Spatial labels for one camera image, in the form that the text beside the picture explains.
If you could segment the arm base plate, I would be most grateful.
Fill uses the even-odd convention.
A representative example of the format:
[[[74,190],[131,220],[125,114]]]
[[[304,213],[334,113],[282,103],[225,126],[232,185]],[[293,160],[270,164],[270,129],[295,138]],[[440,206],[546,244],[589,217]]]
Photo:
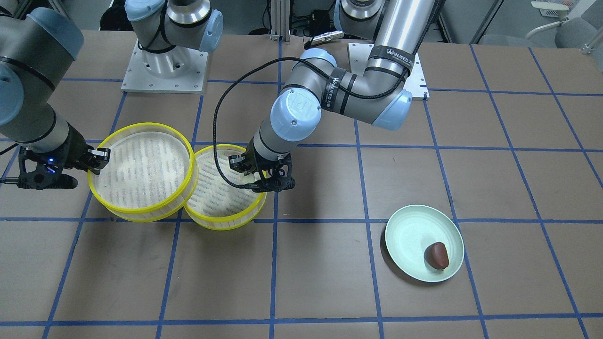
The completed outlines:
[[[368,56],[373,48],[372,43],[351,42],[348,44],[348,56],[351,73],[362,75],[367,64]],[[419,55],[414,58],[414,66],[407,76],[404,89],[413,94],[413,100],[427,100],[430,98],[428,84],[426,83],[422,63]]]
[[[135,42],[121,90],[129,93],[202,94],[208,55],[208,52],[184,47],[154,54],[142,51]]]

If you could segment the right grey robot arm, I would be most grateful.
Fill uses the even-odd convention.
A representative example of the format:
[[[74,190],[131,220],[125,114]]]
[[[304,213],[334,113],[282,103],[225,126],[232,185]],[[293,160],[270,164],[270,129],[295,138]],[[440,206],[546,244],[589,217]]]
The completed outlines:
[[[110,152],[88,145],[48,102],[83,46],[82,32],[53,9],[38,7],[18,19],[6,5],[0,32],[1,133],[24,161],[51,174],[71,168],[99,174]]]

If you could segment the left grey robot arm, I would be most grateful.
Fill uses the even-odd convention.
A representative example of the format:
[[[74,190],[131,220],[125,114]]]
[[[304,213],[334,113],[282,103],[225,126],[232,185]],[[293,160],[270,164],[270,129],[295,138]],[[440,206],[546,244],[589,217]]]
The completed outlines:
[[[292,150],[310,137],[323,110],[395,131],[404,123],[413,94],[405,82],[443,0],[338,0],[334,24],[344,33],[373,41],[362,74],[339,67],[323,48],[308,48],[250,140],[229,157],[231,170],[259,174],[244,188],[280,191],[294,185]]]

